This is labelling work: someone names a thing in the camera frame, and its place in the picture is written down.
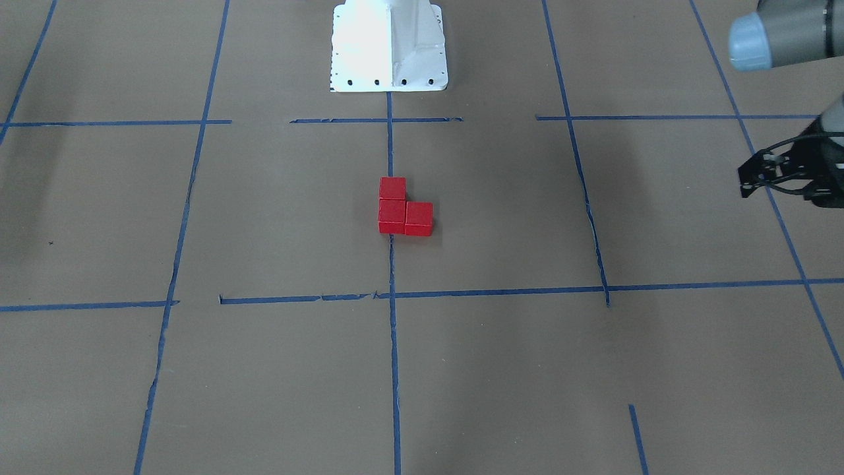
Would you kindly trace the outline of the white pedestal column base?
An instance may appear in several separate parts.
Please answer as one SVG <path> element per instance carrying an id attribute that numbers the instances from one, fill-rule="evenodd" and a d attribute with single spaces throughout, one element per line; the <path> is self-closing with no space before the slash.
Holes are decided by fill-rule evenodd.
<path id="1" fill-rule="evenodd" d="M 330 90 L 446 90 L 443 13 L 430 1 L 346 1 L 332 12 Z"/>

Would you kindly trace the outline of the red block one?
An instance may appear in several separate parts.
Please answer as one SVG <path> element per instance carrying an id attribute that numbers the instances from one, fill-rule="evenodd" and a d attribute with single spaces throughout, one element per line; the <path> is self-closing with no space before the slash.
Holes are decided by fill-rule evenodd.
<path id="1" fill-rule="evenodd" d="M 380 234 L 405 234 L 406 204 L 398 199 L 379 199 L 377 223 Z"/>
<path id="2" fill-rule="evenodd" d="M 424 201 L 405 202 L 405 236 L 428 237 L 433 234 L 434 205 Z"/>

